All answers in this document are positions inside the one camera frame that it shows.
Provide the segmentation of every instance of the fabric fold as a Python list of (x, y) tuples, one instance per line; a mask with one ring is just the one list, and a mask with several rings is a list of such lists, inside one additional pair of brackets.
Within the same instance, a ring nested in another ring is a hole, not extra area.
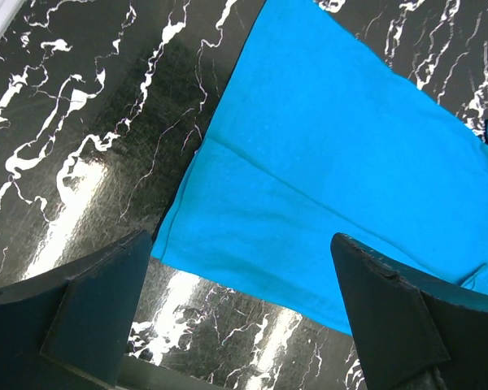
[(350, 333), (336, 232), (461, 284), (488, 264), (488, 145), (316, 4), (267, 0), (153, 255)]

